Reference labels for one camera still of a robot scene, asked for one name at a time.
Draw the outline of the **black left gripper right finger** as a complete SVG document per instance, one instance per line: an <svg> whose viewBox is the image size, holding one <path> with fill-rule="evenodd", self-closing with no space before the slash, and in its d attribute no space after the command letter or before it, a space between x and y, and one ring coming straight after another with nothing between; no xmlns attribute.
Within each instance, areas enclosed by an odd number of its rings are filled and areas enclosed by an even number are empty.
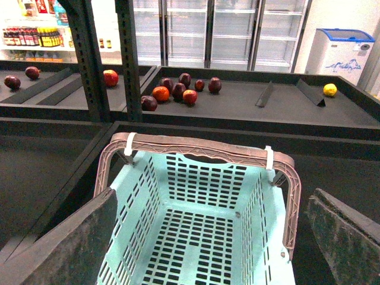
<svg viewBox="0 0 380 285"><path fill-rule="evenodd" d="M321 188L308 219L337 284L379 284L379 224Z"/></svg>

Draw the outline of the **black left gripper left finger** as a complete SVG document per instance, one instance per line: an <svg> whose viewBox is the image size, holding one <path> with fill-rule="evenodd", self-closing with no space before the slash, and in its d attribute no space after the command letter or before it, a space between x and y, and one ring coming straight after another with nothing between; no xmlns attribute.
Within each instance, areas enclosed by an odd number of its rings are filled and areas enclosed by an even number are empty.
<svg viewBox="0 0 380 285"><path fill-rule="evenodd" d="M1 284L95 284L117 212L107 188L1 265Z"/></svg>

